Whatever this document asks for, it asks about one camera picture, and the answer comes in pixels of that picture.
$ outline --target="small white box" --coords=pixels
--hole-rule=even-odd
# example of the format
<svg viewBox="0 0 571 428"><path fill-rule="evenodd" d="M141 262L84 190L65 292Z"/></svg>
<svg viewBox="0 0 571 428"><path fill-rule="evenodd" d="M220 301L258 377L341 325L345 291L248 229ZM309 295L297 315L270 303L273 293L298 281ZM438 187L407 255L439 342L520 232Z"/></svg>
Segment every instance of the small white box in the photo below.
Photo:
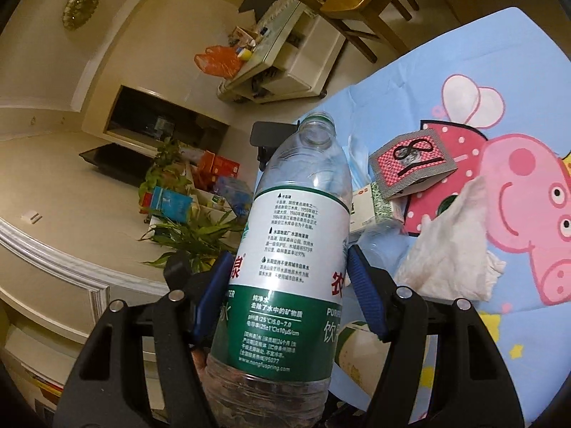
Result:
<svg viewBox="0 0 571 428"><path fill-rule="evenodd" d="M195 194L198 197L198 204L201 206L205 206L207 208L217 209L227 211L232 209L226 198L222 196L218 196L217 194L205 192L199 190L198 188L193 188L191 190L192 194Z"/></svg>
<svg viewBox="0 0 571 428"><path fill-rule="evenodd" d="M349 241L356 241L368 224L378 223L383 218L404 222L398 200L384 201L376 183L371 183L353 192L349 223Z"/></svg>

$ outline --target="screw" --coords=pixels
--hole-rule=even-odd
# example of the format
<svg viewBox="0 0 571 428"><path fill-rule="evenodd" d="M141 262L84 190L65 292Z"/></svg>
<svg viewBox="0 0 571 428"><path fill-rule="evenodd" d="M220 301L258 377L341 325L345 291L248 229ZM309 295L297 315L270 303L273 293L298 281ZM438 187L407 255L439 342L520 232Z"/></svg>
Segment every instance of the screw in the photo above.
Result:
<svg viewBox="0 0 571 428"><path fill-rule="evenodd" d="M460 310L468 310L470 307L472 307L470 301L464 298L460 298L458 301L456 301L456 305Z"/></svg>
<svg viewBox="0 0 571 428"><path fill-rule="evenodd" d="M396 295L401 299L409 299L412 296L412 290L406 286L399 286L396 289Z"/></svg>
<svg viewBox="0 0 571 428"><path fill-rule="evenodd" d="M112 303L110 303L109 309L111 310L111 312L118 312L123 308L124 305L125 304L121 300L117 299Z"/></svg>
<svg viewBox="0 0 571 428"><path fill-rule="evenodd" d="M168 294L168 298L169 298L172 302L181 301L182 299L185 298L185 292L182 291L182 290L172 290L172 291Z"/></svg>

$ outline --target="orange plastic bag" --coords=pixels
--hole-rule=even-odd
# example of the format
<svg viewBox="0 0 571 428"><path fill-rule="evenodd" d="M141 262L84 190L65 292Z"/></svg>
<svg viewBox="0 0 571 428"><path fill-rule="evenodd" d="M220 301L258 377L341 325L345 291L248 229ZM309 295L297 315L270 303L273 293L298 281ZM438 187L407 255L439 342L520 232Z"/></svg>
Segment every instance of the orange plastic bag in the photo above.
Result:
<svg viewBox="0 0 571 428"><path fill-rule="evenodd" d="M205 74L224 78L233 78L242 67L235 49L220 45L208 47L205 53L195 55L194 62Z"/></svg>

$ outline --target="green bottle label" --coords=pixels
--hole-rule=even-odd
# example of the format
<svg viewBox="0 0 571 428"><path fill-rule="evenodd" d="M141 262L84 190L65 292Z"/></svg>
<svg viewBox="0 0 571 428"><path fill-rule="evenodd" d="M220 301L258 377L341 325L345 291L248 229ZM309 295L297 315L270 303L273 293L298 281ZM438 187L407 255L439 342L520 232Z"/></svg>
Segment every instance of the green bottle label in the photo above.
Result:
<svg viewBox="0 0 571 428"><path fill-rule="evenodd" d="M259 194L234 263L212 355L273 381L329 378L341 318L349 211L329 194Z"/></svg>

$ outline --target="blue gripper pad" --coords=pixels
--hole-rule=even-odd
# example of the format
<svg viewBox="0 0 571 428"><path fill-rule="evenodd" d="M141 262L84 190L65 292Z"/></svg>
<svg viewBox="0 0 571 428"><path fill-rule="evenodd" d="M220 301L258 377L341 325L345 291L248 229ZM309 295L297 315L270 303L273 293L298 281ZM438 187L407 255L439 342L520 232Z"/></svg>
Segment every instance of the blue gripper pad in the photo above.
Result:
<svg viewBox="0 0 571 428"><path fill-rule="evenodd" d="M192 280L198 282L199 276L205 275L205 280L208 282L196 304L195 322L191 334L193 343L200 343L216 324L228 289L233 263L234 256L227 251L222 251L211 270L192 276Z"/></svg>
<svg viewBox="0 0 571 428"><path fill-rule="evenodd" d="M355 290L355 295L369 325L369 330L379 339L383 339L388 328L385 320L385 307L367 272L367 265L363 264L352 246L347 252L347 273Z"/></svg>

